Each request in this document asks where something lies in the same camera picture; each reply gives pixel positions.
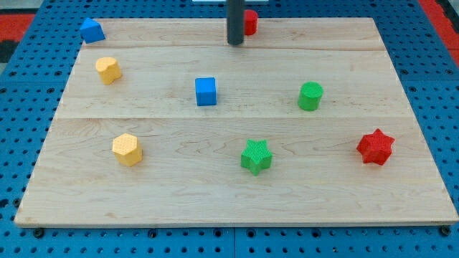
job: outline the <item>blue cube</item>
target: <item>blue cube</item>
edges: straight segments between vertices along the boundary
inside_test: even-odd
[[[196,102],[198,106],[217,104],[215,78],[196,78],[194,85],[196,86]]]
[[[86,18],[83,24],[81,24],[80,33],[86,44],[105,39],[102,27],[98,22],[91,18]]]

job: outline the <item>yellow block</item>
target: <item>yellow block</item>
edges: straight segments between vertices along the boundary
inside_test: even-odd
[[[119,163],[134,166],[142,161],[142,146],[134,135],[124,133],[113,140],[112,151]]]
[[[99,58],[95,63],[95,69],[98,71],[100,79],[105,85],[109,85],[122,75],[118,61],[113,57]]]

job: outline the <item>wood grain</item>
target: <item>wood grain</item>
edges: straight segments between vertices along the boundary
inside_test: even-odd
[[[15,222],[25,227],[393,226],[459,218],[371,19],[261,19],[228,47],[222,19],[100,20],[83,45]],[[117,58],[102,85],[94,64]],[[214,75],[218,105],[197,107],[194,78]],[[296,104],[307,80],[320,108]],[[381,128],[386,165],[356,146]],[[122,133],[143,160],[111,153]],[[240,167],[248,138],[271,168]]]

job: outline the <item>green block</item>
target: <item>green block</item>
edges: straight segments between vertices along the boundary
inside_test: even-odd
[[[241,166],[248,168],[254,176],[257,176],[262,169],[271,166],[273,155],[268,150],[266,140],[247,140],[247,147],[241,154]]]
[[[317,82],[307,82],[303,84],[298,98],[298,105],[306,111],[314,111],[318,108],[321,101],[323,89]]]

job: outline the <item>black cylinder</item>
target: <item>black cylinder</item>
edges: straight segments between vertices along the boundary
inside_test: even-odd
[[[228,44],[244,42],[244,0],[227,0]]]

